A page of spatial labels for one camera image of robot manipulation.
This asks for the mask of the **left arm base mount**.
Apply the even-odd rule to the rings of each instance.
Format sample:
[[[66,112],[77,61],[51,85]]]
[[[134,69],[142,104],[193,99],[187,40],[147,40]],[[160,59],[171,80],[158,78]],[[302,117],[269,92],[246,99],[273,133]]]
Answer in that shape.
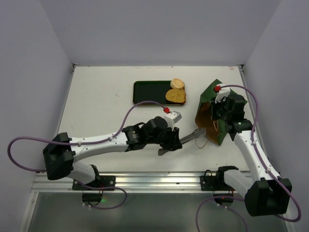
[[[97,206],[103,200],[102,188],[108,188],[106,191],[114,191],[115,176],[104,175],[96,177],[96,179],[86,184],[87,187],[81,185],[78,181],[74,180],[72,190],[82,191],[82,201],[91,206]]]

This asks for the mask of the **sliced toast bread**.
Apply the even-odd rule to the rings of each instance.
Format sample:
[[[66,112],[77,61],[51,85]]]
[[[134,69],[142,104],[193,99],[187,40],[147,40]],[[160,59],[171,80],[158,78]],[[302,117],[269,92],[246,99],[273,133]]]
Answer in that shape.
[[[170,89],[165,98],[169,102],[184,104],[186,103],[186,92],[184,89]]]

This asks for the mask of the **round bun bread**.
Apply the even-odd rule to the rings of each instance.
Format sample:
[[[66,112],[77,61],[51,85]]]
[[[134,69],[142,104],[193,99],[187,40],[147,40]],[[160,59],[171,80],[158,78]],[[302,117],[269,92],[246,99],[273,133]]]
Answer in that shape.
[[[170,87],[172,89],[183,89],[184,88],[184,82],[178,78],[174,78],[170,82]]]

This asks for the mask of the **green paper bag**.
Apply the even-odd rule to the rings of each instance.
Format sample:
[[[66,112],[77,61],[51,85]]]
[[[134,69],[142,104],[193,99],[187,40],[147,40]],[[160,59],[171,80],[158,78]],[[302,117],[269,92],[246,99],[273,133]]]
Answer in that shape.
[[[223,121],[221,119],[212,120],[211,118],[211,100],[215,98],[217,93],[214,87],[222,83],[220,80],[214,80],[204,92],[200,95],[195,124],[198,128],[206,129],[206,137],[214,144],[220,146],[227,134],[233,140],[237,133],[250,131],[253,127],[251,121],[244,118],[242,121]]]

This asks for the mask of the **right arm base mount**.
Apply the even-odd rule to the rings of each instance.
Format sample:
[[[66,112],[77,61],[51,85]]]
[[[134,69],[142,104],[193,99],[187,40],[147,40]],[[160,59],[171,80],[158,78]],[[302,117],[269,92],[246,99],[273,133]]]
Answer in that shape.
[[[220,167],[216,172],[211,170],[206,170],[200,178],[200,187],[202,191],[225,191],[223,197],[220,199],[215,199],[218,204],[232,203],[233,199],[227,199],[225,196],[234,196],[234,189],[228,186],[224,182],[224,172],[227,169],[225,167]]]

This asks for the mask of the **metal tongs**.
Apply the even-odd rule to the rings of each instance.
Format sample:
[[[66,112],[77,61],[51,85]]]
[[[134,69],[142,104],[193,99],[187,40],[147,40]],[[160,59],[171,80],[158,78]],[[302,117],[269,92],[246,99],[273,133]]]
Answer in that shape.
[[[197,139],[201,136],[204,136],[204,135],[206,135],[206,129],[205,128],[196,129],[191,134],[181,138],[180,142],[181,142],[182,145],[184,145],[185,143],[187,143],[191,140],[195,140],[195,139]],[[168,149],[161,148],[161,149],[158,150],[158,155],[162,156],[162,155],[164,155],[168,152],[169,152]]]

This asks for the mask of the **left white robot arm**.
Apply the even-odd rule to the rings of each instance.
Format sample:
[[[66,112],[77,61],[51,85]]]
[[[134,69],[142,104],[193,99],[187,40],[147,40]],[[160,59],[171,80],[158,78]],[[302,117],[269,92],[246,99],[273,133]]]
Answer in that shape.
[[[160,145],[167,151],[182,148],[179,128],[171,127],[167,120],[155,117],[147,123],[138,123],[100,137],[70,138],[66,132],[58,134],[43,149],[47,178],[59,180],[64,177],[83,183],[88,189],[99,187],[100,177],[95,165],[82,163],[83,159],[114,152],[142,150],[148,144]]]

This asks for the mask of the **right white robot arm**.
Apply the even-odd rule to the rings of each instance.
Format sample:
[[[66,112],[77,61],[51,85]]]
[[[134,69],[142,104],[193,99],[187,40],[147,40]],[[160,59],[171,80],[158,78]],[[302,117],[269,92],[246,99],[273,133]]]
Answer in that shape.
[[[211,100],[211,117],[225,122],[225,130],[241,151],[250,170],[251,178],[230,168],[217,175],[219,189],[231,186],[243,198],[248,213],[253,216],[286,213],[292,190],[289,179],[281,178],[263,152],[251,121],[244,117],[246,101],[237,93],[219,93]]]

